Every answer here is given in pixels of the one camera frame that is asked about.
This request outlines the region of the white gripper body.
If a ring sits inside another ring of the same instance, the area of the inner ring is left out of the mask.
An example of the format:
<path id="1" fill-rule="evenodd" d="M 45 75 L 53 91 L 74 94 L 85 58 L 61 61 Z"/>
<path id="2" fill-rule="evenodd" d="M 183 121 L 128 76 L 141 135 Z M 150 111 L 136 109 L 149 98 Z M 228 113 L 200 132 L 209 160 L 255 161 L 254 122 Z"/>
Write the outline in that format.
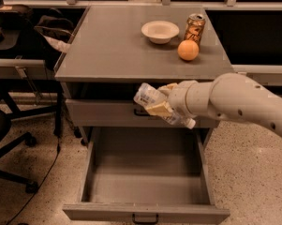
<path id="1" fill-rule="evenodd" d="M 174 86 L 168 95 L 168 103 L 171 108 L 183 117 L 195 118 L 195 115 L 190 112 L 186 104 L 186 95 L 190 87 L 196 81 L 183 81 Z"/>

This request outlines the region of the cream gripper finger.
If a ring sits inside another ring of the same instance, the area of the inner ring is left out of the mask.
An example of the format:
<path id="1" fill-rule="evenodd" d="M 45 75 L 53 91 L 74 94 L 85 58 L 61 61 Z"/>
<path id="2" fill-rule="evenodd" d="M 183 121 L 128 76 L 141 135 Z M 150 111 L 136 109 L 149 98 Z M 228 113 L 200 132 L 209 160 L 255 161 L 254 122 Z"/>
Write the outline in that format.
<path id="1" fill-rule="evenodd" d="M 163 95 L 168 96 L 176 86 L 177 86 L 176 82 L 168 83 L 166 85 L 158 87 L 157 90 Z"/>
<path id="2" fill-rule="evenodd" d="M 169 105 L 169 103 L 166 101 L 163 101 L 161 103 L 158 103 L 152 106 L 147 106 L 145 110 L 150 115 L 156 115 L 160 117 L 169 117 L 172 115 L 172 108 Z"/>

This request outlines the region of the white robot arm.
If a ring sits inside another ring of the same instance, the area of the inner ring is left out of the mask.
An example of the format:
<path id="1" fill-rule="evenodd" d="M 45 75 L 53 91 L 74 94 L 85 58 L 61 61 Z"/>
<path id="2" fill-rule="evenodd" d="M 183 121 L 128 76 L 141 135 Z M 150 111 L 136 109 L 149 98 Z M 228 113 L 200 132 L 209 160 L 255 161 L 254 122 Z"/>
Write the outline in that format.
<path id="1" fill-rule="evenodd" d="M 159 101 L 145 110 L 169 123 L 195 126 L 199 116 L 254 123 L 282 138 L 282 97 L 254 80 L 227 73 L 212 82 L 183 81 L 157 89 Z"/>

